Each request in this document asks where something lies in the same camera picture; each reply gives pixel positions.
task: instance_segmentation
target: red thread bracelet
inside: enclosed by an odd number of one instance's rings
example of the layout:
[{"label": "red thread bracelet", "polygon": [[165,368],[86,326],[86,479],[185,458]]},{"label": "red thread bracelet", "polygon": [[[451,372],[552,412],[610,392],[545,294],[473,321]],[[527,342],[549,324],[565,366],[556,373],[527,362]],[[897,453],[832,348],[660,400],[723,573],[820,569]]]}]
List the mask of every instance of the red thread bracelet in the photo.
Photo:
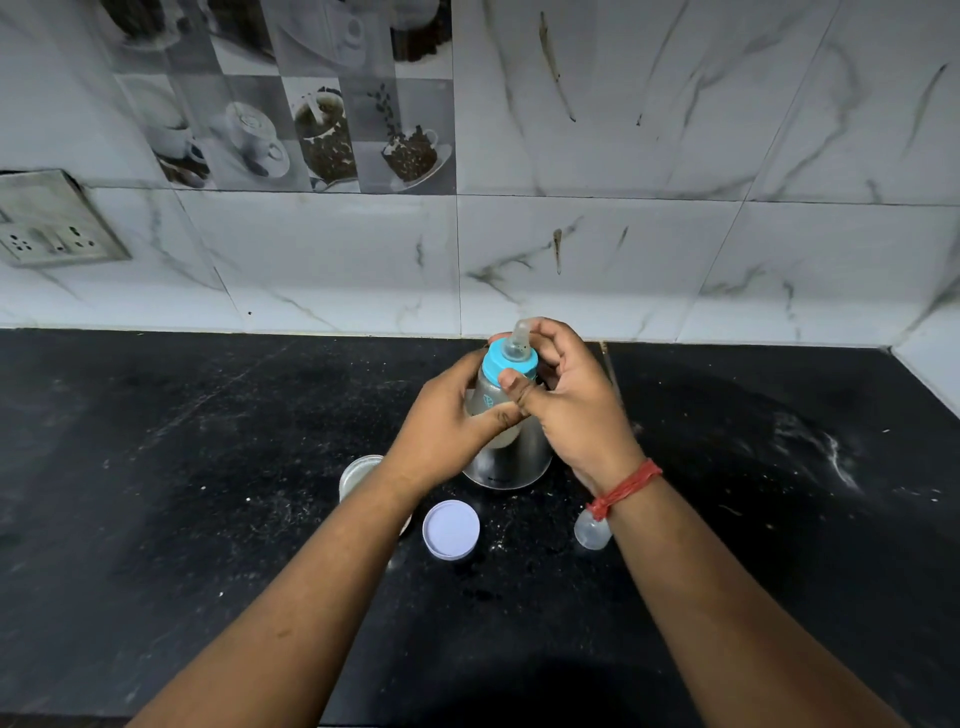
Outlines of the red thread bracelet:
[{"label": "red thread bracelet", "polygon": [[651,480],[661,473],[663,473],[663,471],[657,467],[657,463],[653,460],[644,460],[643,464],[636,469],[634,474],[628,475],[626,480],[605,496],[595,498],[593,503],[587,506],[587,510],[593,514],[593,517],[597,521],[602,521],[607,517],[607,514],[610,512],[610,507],[614,503],[618,503],[625,497],[632,496],[638,490],[645,488],[650,484]]}]

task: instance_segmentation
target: white lid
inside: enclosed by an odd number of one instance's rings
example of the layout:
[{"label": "white lid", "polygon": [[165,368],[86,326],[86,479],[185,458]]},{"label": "white lid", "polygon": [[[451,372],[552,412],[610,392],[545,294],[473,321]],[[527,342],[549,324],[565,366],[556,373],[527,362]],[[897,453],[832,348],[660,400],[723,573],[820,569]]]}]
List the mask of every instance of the white lid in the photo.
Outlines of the white lid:
[{"label": "white lid", "polygon": [[423,542],[444,561],[467,556],[480,538],[480,518],[462,500],[437,503],[423,519]]}]

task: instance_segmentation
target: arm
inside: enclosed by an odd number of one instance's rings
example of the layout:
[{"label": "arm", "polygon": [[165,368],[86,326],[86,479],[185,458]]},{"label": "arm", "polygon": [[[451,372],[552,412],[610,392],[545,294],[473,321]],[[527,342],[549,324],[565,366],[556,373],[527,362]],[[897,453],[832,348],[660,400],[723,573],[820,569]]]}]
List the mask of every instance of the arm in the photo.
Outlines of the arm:
[{"label": "arm", "polygon": [[403,522],[521,419],[512,403],[467,416],[464,393],[482,358],[468,354],[423,386],[383,462],[130,726],[317,725]]},{"label": "arm", "polygon": [[[572,329],[536,319],[542,378],[500,384],[536,415],[554,450],[593,493],[645,456],[603,370]],[[750,726],[905,726],[755,582],[662,477],[617,503],[610,525],[704,722]]]}]

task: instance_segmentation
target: round lid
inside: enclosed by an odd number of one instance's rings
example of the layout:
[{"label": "round lid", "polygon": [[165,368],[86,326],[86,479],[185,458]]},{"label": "round lid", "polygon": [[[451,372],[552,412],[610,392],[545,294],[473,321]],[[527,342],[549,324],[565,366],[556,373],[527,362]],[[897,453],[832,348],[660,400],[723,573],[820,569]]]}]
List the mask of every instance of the round lid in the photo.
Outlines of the round lid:
[{"label": "round lid", "polygon": [[423,542],[430,553],[456,561],[473,551],[480,538],[480,518],[462,500],[437,503],[423,519]]},{"label": "round lid", "polygon": [[540,361],[537,352],[531,348],[530,358],[526,361],[511,361],[503,355],[503,345],[506,344],[508,340],[509,339],[497,339],[494,341],[490,344],[487,355],[483,357],[483,375],[490,384],[497,387],[500,385],[497,383],[496,378],[500,376],[500,372],[505,369],[516,370],[528,379],[532,379],[537,375],[537,362]]}]

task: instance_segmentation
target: white marble tile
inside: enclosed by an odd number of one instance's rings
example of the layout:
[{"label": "white marble tile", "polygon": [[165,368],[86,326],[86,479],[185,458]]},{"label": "white marble tile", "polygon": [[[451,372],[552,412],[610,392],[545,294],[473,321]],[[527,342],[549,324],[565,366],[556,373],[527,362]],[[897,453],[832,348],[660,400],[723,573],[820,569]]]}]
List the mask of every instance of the white marble tile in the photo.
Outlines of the white marble tile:
[{"label": "white marble tile", "polygon": [[960,287],[948,292],[894,354],[960,417]]},{"label": "white marble tile", "polygon": [[960,208],[747,203],[681,341],[883,346],[940,284]]},{"label": "white marble tile", "polygon": [[240,330],[172,190],[98,189],[90,200],[132,259],[44,269],[0,264],[0,309],[39,327]]},{"label": "white marble tile", "polygon": [[738,207],[462,196],[463,333],[550,316],[588,338],[673,341]]},{"label": "white marble tile", "polygon": [[92,186],[166,186],[79,6],[4,3],[0,168],[61,168]]},{"label": "white marble tile", "polygon": [[459,191],[741,200],[835,8],[461,0]]},{"label": "white marble tile", "polygon": [[751,197],[960,203],[960,4],[847,0]]},{"label": "white marble tile", "polygon": [[248,330],[460,331],[452,197],[178,194]]},{"label": "white marble tile", "polygon": [[935,295],[900,335],[893,352],[960,417],[960,230]]}]

